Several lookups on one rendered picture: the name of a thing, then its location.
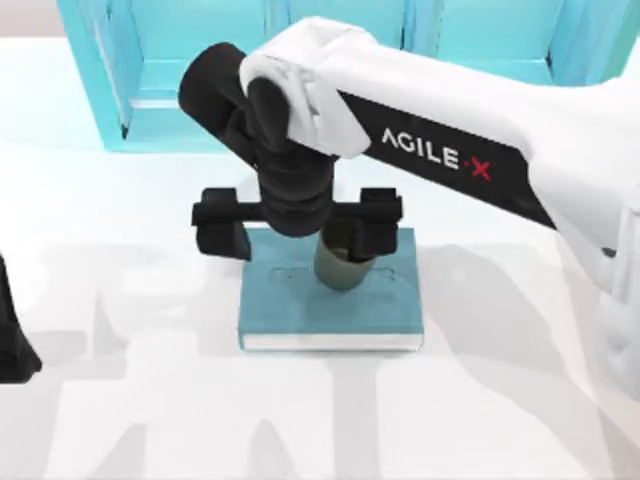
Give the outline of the light blue rack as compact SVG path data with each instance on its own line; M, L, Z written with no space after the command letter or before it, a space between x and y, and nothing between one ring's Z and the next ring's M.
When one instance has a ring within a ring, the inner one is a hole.
M106 149L219 149L178 108L187 65L227 41L243 51L321 16L383 45L538 85L619 75L640 34L640 0L56 0Z

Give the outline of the olive grey cylinder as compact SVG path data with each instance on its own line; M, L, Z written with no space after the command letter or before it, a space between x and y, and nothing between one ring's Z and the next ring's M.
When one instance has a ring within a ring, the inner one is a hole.
M313 272L329 289L345 292L358 287L375 258L355 253L352 232L325 227L321 230L313 260Z

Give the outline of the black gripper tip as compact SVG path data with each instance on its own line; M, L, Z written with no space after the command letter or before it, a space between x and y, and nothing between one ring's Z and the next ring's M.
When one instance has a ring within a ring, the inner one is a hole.
M43 363L16 314L4 257L0 254L0 384L24 384Z

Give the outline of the blue book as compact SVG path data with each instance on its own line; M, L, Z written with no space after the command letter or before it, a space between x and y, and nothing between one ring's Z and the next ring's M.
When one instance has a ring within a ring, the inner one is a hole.
M316 237L292 239L267 228L249 232L253 258L243 267L238 339L245 351L405 352L424 339L413 230L379 258L355 288L323 285L312 267Z

